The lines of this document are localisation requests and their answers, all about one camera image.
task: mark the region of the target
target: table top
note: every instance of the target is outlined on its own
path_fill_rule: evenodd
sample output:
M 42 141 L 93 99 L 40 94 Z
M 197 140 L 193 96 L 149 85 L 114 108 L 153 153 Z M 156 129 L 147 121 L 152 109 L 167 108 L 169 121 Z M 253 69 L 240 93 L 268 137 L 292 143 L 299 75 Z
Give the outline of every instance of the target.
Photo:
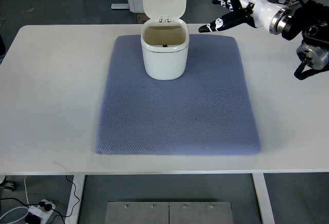
M 189 24 L 197 34 L 199 24 Z M 97 155 L 94 142 L 116 37 L 142 25 L 25 26 L 0 66 L 0 175 L 329 172 L 329 73 L 304 81 L 301 35 L 240 25 L 262 151 L 253 156 Z

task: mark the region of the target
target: table leg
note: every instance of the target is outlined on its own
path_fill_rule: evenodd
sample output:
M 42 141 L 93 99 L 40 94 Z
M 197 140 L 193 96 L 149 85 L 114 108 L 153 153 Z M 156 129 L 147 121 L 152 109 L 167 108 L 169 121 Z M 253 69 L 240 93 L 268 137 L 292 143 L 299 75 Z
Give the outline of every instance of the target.
M 275 224 L 264 174 L 252 174 L 263 224 Z
M 76 191 L 76 196 L 80 199 L 79 203 L 73 208 L 72 215 L 65 219 L 65 224 L 77 224 L 79 218 L 79 211 L 81 205 L 82 191 L 84 185 L 85 175 L 74 175 L 73 183 L 76 185 L 72 185 L 70 200 L 68 202 L 67 213 L 66 216 L 71 214 L 73 206 L 77 203 L 77 198 L 74 196 L 74 192 Z

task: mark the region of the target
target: gray floor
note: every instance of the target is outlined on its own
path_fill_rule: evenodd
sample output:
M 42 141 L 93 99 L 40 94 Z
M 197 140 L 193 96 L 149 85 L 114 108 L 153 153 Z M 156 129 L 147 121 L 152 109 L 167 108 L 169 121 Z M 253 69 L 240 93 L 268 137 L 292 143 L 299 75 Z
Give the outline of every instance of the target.
M 329 5 L 328 0 L 316 1 Z M 113 11 L 112 3 L 127 0 L 0 0 L 0 18 L 6 19 L 0 34 L 9 48 L 25 25 L 136 23 L 136 14 Z M 187 23 L 208 23 L 226 12 L 210 0 L 187 0 L 182 19 Z M 25 202 L 24 178 L 13 179 L 19 183 L 17 191 L 0 192 L 0 198 L 17 197 Z M 70 184 L 64 176 L 27 179 L 31 201 L 51 198 L 66 214 Z M 329 174 L 268 174 L 265 179 L 276 223 L 329 223 Z M 231 201 L 235 224 L 261 223 L 251 175 L 87 176 L 79 223 L 103 224 L 107 201 L 121 200 Z M 15 206 L 15 202 L 2 201 L 0 216 Z M 19 216 L 15 212 L 7 221 Z

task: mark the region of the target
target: textured fabric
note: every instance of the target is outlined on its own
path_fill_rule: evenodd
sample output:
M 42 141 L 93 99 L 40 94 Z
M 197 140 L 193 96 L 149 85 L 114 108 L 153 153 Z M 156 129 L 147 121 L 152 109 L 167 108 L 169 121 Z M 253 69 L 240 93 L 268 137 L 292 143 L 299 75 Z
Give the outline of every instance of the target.
M 260 141 L 234 38 L 190 35 L 185 72 L 154 80 L 140 35 L 115 41 L 95 152 L 108 155 L 251 155 Z

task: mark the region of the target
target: open lid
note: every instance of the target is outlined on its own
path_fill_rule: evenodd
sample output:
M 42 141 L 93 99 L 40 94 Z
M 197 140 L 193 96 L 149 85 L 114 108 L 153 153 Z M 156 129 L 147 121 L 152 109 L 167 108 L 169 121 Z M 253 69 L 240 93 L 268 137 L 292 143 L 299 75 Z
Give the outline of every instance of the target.
M 143 0 L 144 12 L 149 18 L 160 16 L 182 17 L 186 0 Z

